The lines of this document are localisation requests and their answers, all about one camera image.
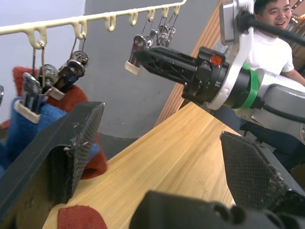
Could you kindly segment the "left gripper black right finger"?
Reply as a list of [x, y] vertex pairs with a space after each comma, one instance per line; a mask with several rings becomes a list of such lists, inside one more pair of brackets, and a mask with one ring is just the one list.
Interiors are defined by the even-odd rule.
[[220, 140], [226, 181], [236, 205], [305, 213], [305, 192], [268, 148], [227, 131]]

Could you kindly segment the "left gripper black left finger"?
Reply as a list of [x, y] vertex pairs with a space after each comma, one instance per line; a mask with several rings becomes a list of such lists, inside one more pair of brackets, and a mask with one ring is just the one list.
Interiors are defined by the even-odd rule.
[[101, 102], [82, 102], [67, 113], [53, 105], [33, 123], [13, 110], [0, 178], [0, 214], [48, 215], [73, 196], [104, 111]]

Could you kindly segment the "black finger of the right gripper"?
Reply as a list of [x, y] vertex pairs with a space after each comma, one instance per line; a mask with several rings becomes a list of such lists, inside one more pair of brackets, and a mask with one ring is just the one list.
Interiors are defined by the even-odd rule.
[[173, 58], [179, 61], [195, 62], [196, 59], [177, 50], [168, 47], [153, 47], [145, 51], [146, 54], [155, 55], [158, 58]]
[[137, 52], [137, 60], [148, 72], [180, 84], [189, 83], [197, 70], [195, 62], [158, 58], [145, 51]]

